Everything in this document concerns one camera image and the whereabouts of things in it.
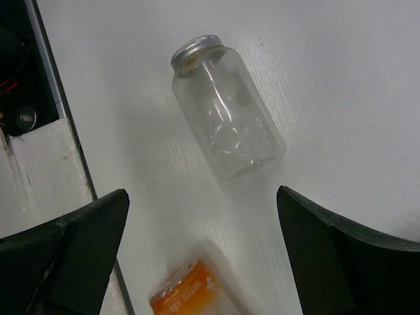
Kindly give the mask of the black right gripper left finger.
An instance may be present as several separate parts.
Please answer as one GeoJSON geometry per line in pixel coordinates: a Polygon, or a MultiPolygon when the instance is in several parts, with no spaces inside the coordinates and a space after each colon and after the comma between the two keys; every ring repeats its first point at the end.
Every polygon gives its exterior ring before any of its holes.
{"type": "Polygon", "coordinates": [[[126,190],[1,239],[2,314],[99,314],[127,214],[126,190]]]}

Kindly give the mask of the large orange juice bottle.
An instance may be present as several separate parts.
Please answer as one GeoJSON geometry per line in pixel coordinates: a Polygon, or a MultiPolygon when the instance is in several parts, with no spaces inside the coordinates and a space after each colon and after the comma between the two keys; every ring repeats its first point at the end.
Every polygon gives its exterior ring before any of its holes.
{"type": "Polygon", "coordinates": [[[246,314],[213,269],[192,258],[172,272],[151,292],[154,314],[246,314]]]}

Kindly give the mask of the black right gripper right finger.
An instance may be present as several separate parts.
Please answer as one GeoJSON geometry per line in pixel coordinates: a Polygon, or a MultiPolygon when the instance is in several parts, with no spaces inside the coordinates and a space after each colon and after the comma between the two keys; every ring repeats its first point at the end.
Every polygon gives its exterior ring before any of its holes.
{"type": "Polygon", "coordinates": [[[418,314],[419,243],[281,186],[278,218],[303,314],[418,314]]]}

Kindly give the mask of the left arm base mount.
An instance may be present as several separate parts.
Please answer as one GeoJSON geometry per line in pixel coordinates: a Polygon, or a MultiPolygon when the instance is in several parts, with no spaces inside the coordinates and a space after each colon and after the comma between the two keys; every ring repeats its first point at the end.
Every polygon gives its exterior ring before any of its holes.
{"type": "Polygon", "coordinates": [[[69,115],[37,2],[2,1],[2,132],[18,137],[69,115]]]}

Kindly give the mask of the clear jar metal lid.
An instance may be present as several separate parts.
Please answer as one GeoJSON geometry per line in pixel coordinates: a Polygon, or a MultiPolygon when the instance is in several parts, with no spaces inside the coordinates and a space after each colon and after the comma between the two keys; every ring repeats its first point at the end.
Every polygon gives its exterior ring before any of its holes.
{"type": "Polygon", "coordinates": [[[285,155],[285,142],[241,56],[216,35],[172,57],[172,90],[216,174],[235,179],[285,155]]]}

